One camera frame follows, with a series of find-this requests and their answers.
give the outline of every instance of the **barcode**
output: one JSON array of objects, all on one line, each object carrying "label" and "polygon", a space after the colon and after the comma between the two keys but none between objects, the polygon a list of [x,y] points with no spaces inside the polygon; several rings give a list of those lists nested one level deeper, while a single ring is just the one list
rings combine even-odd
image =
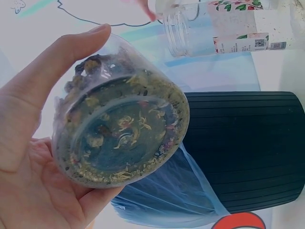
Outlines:
[{"label": "barcode", "polygon": [[272,44],[272,48],[273,49],[280,49],[282,47],[282,43],[280,42],[280,43],[273,43]]},{"label": "barcode", "polygon": [[264,47],[265,46],[265,39],[255,40],[255,47]]},{"label": "barcode", "polygon": [[287,42],[271,43],[270,49],[285,49]]}]

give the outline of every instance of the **clear plastic container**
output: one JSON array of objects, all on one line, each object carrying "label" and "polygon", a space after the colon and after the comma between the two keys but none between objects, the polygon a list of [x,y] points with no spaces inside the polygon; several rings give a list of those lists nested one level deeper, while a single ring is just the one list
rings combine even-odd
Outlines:
[{"label": "clear plastic container", "polygon": [[189,123],[184,93],[121,37],[75,67],[57,98],[53,156],[86,187],[127,185],[177,150]]},{"label": "clear plastic container", "polygon": [[163,24],[174,57],[297,49],[291,0],[220,0],[168,9]]}]

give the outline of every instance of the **threaded bottle rim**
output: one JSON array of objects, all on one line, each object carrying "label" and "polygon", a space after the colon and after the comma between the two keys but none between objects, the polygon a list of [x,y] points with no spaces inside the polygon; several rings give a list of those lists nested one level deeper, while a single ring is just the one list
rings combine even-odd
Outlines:
[{"label": "threaded bottle rim", "polygon": [[163,16],[168,48],[173,57],[188,55],[188,21],[184,17],[182,10],[183,8],[175,8]]}]

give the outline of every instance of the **hand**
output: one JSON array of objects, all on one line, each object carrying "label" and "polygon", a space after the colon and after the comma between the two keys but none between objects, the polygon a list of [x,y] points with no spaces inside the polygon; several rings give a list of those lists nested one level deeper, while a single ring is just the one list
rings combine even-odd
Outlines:
[{"label": "hand", "polygon": [[157,19],[156,14],[153,13],[148,7],[148,0],[136,0],[138,4],[141,6],[146,15],[150,18],[151,21],[155,21]]},{"label": "hand", "polygon": [[0,229],[83,229],[121,191],[72,183],[57,169],[50,139],[31,138],[52,87],[110,33],[105,25],[59,38],[0,89]]}]

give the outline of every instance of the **trash bag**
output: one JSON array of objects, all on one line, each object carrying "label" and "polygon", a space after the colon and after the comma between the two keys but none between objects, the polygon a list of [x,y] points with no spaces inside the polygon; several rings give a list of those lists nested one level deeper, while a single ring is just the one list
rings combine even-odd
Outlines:
[{"label": "trash bag", "polygon": [[127,222],[156,228],[196,228],[229,215],[183,144],[157,171],[127,185],[112,205]]}]

